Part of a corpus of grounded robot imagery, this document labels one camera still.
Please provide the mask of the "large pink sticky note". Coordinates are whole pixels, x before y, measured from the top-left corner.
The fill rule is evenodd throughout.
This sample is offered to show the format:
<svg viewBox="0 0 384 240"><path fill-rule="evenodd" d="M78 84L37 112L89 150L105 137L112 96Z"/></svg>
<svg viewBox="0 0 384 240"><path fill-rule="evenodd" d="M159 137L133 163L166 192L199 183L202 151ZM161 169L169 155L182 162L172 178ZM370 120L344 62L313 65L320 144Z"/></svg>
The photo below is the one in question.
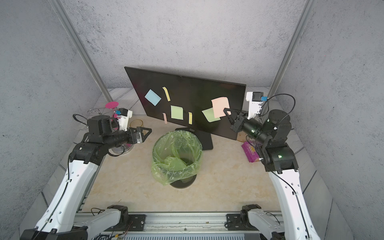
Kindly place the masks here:
<svg viewBox="0 0 384 240"><path fill-rule="evenodd" d="M214 117L215 118L221 118L226 116L225 109L230 108L229 100L227 97L220 97L211 100L212 102L212 107L213 107L213 112L214 112Z"/></svg>

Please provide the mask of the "light blue sticky note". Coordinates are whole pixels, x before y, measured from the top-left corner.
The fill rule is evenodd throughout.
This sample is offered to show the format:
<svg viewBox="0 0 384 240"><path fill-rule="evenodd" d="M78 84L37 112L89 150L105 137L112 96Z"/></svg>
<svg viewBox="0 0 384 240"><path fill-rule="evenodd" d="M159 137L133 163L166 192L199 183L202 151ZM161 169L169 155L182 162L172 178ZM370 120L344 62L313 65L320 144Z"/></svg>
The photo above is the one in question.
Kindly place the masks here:
<svg viewBox="0 0 384 240"><path fill-rule="evenodd" d="M145 98L153 105L157 106L158 103L162 100L162 98L156 94L153 90L149 89L147 94L145 95Z"/></svg>

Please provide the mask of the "green square sticky note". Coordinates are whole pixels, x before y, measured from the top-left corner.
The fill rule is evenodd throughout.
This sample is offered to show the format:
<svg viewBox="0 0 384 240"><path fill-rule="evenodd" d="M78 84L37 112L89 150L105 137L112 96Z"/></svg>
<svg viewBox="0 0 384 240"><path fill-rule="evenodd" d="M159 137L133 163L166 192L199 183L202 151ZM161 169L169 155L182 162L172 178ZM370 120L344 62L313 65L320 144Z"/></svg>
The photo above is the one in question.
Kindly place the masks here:
<svg viewBox="0 0 384 240"><path fill-rule="evenodd" d="M182 107L171 106L171 118L175 120L184 119L184 110Z"/></svg>

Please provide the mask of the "small yellow strip note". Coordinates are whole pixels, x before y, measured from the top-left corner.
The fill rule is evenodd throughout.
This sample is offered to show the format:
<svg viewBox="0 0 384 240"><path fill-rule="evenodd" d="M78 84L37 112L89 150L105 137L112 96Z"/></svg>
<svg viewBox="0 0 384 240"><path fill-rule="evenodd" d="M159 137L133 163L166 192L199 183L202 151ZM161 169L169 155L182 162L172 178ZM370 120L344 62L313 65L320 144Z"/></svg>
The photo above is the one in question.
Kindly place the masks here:
<svg viewBox="0 0 384 240"><path fill-rule="evenodd" d="M193 113L189 112L189 125L193 124Z"/></svg>

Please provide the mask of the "yellow strip sticky note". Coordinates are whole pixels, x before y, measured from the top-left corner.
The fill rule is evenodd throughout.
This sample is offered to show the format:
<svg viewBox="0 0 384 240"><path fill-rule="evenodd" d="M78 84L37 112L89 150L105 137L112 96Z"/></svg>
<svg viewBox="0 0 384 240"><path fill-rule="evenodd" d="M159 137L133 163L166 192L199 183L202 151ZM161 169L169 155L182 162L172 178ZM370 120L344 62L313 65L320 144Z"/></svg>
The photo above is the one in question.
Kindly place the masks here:
<svg viewBox="0 0 384 240"><path fill-rule="evenodd" d="M169 95L169 92L168 92L168 89L166 87L162 87L162 89L164 90L165 92L165 95L166 95L166 99L168 102L171 101L171 98L170 98L170 95Z"/></svg>

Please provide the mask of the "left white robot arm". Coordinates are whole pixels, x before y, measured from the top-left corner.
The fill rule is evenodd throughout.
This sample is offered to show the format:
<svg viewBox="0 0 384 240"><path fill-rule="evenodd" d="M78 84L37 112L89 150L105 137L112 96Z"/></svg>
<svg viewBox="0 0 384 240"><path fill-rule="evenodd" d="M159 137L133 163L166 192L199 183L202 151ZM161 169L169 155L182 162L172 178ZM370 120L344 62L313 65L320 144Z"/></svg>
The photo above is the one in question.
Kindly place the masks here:
<svg viewBox="0 0 384 240"><path fill-rule="evenodd" d="M83 222L75 223L75 216L110 149L141 144L152 129L122 130L119 120L106 115L94 116L86 125L89 131L69 154L67 172L51 204L33 229L23 231L22 240L91 240L107 229L121 231L128 226L128 208L120 205L109 206Z"/></svg>

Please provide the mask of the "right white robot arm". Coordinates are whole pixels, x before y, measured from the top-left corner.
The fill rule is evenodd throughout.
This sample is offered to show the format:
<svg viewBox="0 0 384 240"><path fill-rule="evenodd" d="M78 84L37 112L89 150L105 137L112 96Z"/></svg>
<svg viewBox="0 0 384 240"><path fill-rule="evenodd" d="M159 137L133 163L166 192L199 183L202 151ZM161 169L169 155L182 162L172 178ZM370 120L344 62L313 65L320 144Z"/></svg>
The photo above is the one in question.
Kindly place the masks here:
<svg viewBox="0 0 384 240"><path fill-rule="evenodd" d="M225 108L224 113L234 132L243 131L258 144L256 149L261 162L277 192L283 214L284 238L320 239L303 196L297 159L286 142L292 127L288 113L272 110L264 123L248 119L244 111Z"/></svg>

